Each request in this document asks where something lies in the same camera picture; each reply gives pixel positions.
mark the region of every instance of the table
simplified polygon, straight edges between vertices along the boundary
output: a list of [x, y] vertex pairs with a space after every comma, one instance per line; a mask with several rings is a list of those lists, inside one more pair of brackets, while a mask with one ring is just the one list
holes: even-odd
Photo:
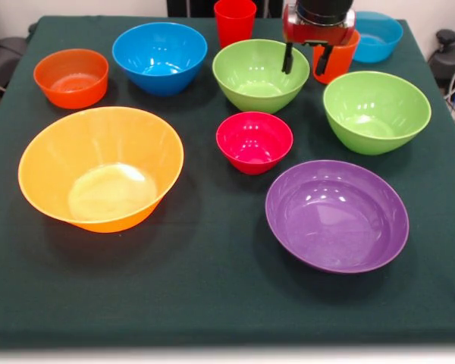
[[[293, 130], [292, 151], [274, 170], [250, 177], [215, 145], [217, 126], [237, 110], [210, 71], [218, 51], [212, 19], [175, 19], [209, 44], [199, 76], [179, 96], [140, 92], [113, 62], [116, 36], [153, 20], [44, 17], [17, 67], [0, 106], [0, 349], [455, 343], [455, 126], [406, 22], [390, 60], [353, 70], [386, 71], [417, 85], [433, 108], [421, 135], [379, 157], [352, 153], [328, 126], [323, 86], [310, 80], [277, 113]], [[281, 39], [280, 30], [279, 20], [257, 20], [253, 37]], [[17, 185], [28, 142], [72, 112], [46, 101], [33, 68], [73, 47], [110, 61], [109, 90], [97, 106], [154, 112], [184, 142], [179, 181], [147, 221], [121, 234], [91, 234], [42, 216]], [[408, 244], [390, 265], [324, 274], [289, 256], [268, 229], [270, 183], [296, 163], [327, 158], [374, 171], [406, 203]]]

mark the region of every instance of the orange cup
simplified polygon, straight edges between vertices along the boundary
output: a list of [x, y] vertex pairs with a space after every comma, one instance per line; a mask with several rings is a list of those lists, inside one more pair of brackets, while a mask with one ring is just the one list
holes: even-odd
[[313, 76], [320, 83], [330, 83], [333, 79], [345, 74], [350, 68], [354, 53], [356, 53], [357, 45], [361, 39], [357, 30], [354, 30], [353, 35], [350, 37], [346, 45], [334, 47], [330, 57], [328, 58], [327, 67], [323, 75], [315, 74], [317, 64], [320, 57], [324, 53], [324, 47], [317, 45], [313, 49]]
[[66, 49], [41, 60], [33, 78], [54, 105], [87, 108], [106, 93], [108, 61], [89, 49]]

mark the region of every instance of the plastic bowl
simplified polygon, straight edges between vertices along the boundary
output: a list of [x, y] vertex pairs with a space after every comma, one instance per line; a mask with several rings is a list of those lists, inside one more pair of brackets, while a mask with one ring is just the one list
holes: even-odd
[[356, 30], [361, 35], [354, 60], [376, 63], [385, 60], [403, 37], [403, 27], [392, 17], [373, 11], [356, 13]]
[[285, 171], [269, 188], [265, 211], [288, 252], [332, 273], [388, 264], [410, 230], [406, 208], [389, 184], [339, 161], [306, 162]]
[[135, 108], [91, 108], [39, 133], [20, 159], [18, 181], [41, 213], [110, 233], [147, 218], [183, 163], [182, 142], [161, 118]]
[[48, 55], [34, 69], [45, 97], [60, 108], [87, 108], [108, 88], [108, 61], [89, 49], [65, 49]]
[[128, 78], [156, 96], [183, 91], [199, 73], [206, 54], [202, 34], [176, 23], [139, 25], [113, 44], [113, 58]]
[[293, 145], [293, 134], [280, 118], [251, 111], [224, 120], [216, 141], [235, 168], [254, 175], [268, 171], [285, 157]]
[[328, 122], [350, 150], [366, 155], [390, 152], [428, 125], [431, 106], [410, 82], [375, 71], [333, 80], [324, 91]]
[[222, 92], [241, 111], [275, 113], [292, 101], [309, 79], [305, 56], [293, 49], [290, 74], [281, 71], [285, 44], [250, 39], [223, 48], [212, 62]]

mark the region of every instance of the robotic arm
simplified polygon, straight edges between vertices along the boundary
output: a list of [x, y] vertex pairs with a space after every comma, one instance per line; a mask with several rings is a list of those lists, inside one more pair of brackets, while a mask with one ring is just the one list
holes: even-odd
[[328, 58], [335, 46], [343, 46], [356, 26], [356, 13], [350, 7], [353, 0], [297, 0], [285, 6], [283, 34], [287, 47], [282, 71], [291, 72], [294, 43], [322, 45], [324, 54], [318, 61], [315, 73], [325, 72]]

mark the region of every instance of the yellow-orange bowl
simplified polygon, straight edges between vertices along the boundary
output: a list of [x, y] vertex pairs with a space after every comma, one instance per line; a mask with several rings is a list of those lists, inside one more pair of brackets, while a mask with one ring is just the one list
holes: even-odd
[[79, 111], [42, 130], [18, 167], [20, 190], [44, 215], [112, 233], [145, 220], [178, 179], [180, 137], [147, 111]]

